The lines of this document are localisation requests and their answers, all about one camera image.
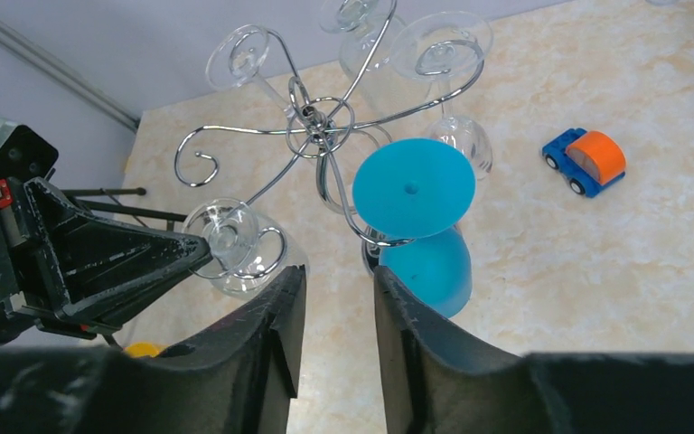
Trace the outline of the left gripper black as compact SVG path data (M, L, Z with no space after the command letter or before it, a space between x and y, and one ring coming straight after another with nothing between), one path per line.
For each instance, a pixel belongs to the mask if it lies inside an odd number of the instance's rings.
M210 260L199 236L98 216L42 178L0 180L0 335L115 332Z

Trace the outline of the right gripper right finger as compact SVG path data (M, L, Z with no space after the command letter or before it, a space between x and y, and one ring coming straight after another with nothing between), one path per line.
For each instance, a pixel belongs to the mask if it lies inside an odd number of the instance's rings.
M374 272L390 433L694 433L694 354L533 353L484 342Z

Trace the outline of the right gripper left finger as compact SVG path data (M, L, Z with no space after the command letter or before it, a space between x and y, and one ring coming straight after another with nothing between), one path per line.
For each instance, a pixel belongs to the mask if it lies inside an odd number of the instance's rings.
M155 357L0 349L0 433L283 433L297 396L306 269Z

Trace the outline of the clear wine glass front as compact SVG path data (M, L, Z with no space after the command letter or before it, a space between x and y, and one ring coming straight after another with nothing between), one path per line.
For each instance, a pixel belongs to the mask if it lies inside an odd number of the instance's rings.
M204 238L211 250L210 262L193 269L193 275L244 301L266 289L286 267L309 265L291 234L237 199L199 205L188 214L182 232Z

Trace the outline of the orange wine glass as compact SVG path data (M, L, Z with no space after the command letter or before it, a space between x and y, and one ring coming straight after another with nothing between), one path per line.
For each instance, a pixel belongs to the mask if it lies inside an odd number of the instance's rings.
M153 358L159 355L165 348L165 345L151 342L137 342L126 346L124 348L124 353L134 358Z

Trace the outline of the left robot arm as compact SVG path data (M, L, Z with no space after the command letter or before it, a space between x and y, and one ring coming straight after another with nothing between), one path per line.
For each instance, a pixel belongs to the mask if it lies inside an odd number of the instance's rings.
M42 178L0 180L0 344L112 335L211 261L197 235L110 220Z

